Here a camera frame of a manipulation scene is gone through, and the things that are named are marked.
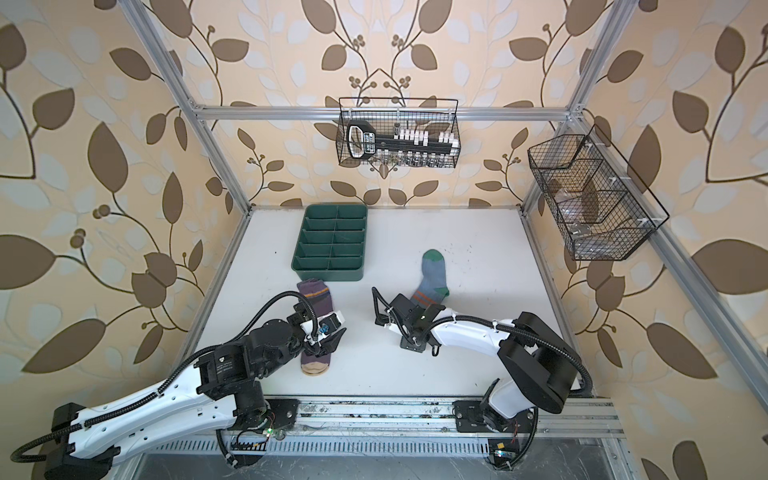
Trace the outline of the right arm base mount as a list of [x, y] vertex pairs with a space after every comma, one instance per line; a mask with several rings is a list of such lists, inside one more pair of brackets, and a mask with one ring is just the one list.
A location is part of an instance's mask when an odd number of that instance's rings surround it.
[[456, 430], [459, 433], [499, 433], [513, 435], [530, 433], [537, 408], [523, 410], [506, 419], [485, 401], [457, 400], [453, 402]]

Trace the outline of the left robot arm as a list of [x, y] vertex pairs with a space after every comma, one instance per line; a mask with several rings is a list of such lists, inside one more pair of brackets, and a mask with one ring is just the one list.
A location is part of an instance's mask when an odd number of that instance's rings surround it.
[[14, 463], [41, 463], [47, 479], [102, 479], [111, 468], [156, 446], [200, 432], [230, 428], [270, 436], [293, 424], [298, 403], [271, 405], [262, 380], [301, 355], [334, 352], [346, 328], [338, 311], [320, 316], [296, 291], [285, 319], [253, 318], [233, 339], [184, 359], [167, 379], [119, 400], [87, 408], [58, 407], [50, 433], [20, 447]]

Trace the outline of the green compartment tray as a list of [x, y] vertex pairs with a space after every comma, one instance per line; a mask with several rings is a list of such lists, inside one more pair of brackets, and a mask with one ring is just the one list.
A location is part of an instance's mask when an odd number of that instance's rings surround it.
[[304, 210], [291, 268], [302, 280], [357, 282], [364, 276], [368, 209], [314, 204]]

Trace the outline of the blue orange striped sock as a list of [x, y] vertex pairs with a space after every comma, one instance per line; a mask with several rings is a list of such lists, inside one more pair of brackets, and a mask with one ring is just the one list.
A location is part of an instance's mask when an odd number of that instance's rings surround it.
[[427, 250], [422, 256], [421, 272], [421, 282], [412, 294], [411, 301], [422, 308], [440, 305], [450, 295], [443, 255], [435, 249]]

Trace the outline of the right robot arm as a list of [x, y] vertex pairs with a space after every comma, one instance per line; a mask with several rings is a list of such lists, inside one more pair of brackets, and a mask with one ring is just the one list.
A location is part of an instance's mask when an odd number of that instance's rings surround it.
[[523, 311], [515, 319], [486, 320], [441, 304], [420, 306], [399, 294], [387, 301], [372, 288], [375, 323], [396, 330], [400, 347], [436, 357], [443, 347], [463, 348], [495, 357], [509, 375], [488, 387], [465, 419], [481, 429], [507, 432], [528, 415], [560, 414], [570, 397], [584, 398], [593, 379], [579, 354], [537, 315]]

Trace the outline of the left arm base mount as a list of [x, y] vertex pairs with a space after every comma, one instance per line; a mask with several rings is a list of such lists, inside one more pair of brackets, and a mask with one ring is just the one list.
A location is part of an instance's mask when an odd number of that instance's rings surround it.
[[300, 405], [297, 398], [267, 398], [254, 402], [246, 400], [244, 395], [236, 395], [235, 402], [235, 423], [231, 430], [254, 429], [260, 432], [292, 428]]

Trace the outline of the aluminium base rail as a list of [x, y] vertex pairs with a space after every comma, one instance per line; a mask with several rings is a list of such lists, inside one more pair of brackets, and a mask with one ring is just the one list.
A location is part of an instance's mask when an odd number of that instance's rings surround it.
[[[298, 407], [280, 413], [283, 398], [270, 396], [275, 412], [268, 426], [291, 435], [318, 436], [443, 436], [460, 434], [466, 418], [454, 403], [475, 402], [471, 396], [299, 396]], [[537, 435], [544, 438], [622, 439], [626, 436], [613, 402], [575, 398], [559, 414], [540, 412]]]

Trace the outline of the black socket set tool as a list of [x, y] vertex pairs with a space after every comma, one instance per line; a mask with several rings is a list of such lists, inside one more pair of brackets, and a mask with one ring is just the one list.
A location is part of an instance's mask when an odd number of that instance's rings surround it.
[[352, 120], [342, 130], [341, 142], [357, 160], [400, 163], [447, 162], [457, 159], [461, 142], [452, 131], [438, 132], [403, 127], [395, 123], [376, 129], [365, 120]]

